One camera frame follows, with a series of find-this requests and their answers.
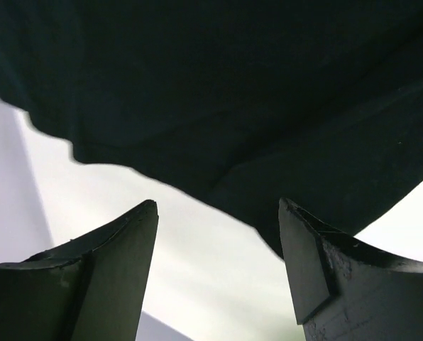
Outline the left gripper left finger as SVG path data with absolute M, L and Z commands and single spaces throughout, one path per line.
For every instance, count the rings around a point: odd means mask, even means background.
M 146 200 L 19 263 L 0 264 L 0 340 L 134 340 L 158 229 Z

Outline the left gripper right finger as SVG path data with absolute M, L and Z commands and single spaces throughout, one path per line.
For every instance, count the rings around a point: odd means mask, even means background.
M 280 239 L 306 340 L 423 341 L 423 262 L 329 226 L 291 200 Z

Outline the black t shirt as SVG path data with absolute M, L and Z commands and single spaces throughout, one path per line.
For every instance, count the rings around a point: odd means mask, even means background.
M 0 99 L 81 163 L 357 234 L 423 181 L 423 1 L 0 1 Z

